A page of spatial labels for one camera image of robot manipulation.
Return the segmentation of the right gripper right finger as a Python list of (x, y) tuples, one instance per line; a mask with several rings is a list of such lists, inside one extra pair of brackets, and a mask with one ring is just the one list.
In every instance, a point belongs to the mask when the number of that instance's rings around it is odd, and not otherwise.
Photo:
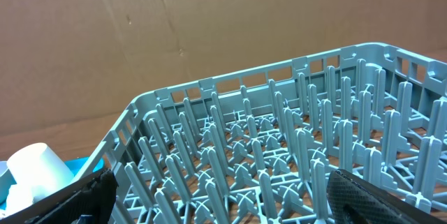
[(326, 189), (336, 224), (430, 224), (443, 221), (340, 169), (330, 173)]

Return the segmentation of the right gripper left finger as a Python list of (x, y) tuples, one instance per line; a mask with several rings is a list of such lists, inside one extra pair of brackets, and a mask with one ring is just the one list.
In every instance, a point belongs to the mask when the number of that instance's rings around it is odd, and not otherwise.
[(39, 202), (1, 220), (1, 224), (107, 223), (116, 202), (114, 172), (100, 169)]

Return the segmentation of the grey bowl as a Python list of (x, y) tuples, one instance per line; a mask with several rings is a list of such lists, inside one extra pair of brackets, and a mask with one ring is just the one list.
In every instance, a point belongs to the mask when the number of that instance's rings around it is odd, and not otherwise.
[(10, 170), (8, 169), (7, 162), (1, 161), (0, 163), (0, 202), (6, 201), (9, 194), (9, 189), (12, 185), (16, 184)]

